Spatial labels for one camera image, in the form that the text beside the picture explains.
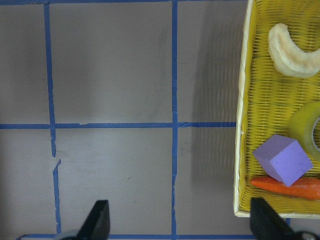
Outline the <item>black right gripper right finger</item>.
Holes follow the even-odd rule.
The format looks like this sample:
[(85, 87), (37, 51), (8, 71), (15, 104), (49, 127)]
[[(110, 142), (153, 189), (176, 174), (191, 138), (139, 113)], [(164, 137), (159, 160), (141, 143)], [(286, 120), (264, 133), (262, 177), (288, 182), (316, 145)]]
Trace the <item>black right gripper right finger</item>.
[(261, 197), (250, 200), (250, 230), (257, 240), (318, 240), (310, 231), (294, 231)]

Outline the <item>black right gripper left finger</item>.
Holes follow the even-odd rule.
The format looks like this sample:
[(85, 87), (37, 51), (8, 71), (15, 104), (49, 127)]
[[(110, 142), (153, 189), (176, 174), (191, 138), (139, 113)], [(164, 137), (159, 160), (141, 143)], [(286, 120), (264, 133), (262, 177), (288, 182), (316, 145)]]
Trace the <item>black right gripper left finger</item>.
[(97, 200), (78, 231), (63, 232), (58, 240), (107, 240), (111, 231), (108, 200)]

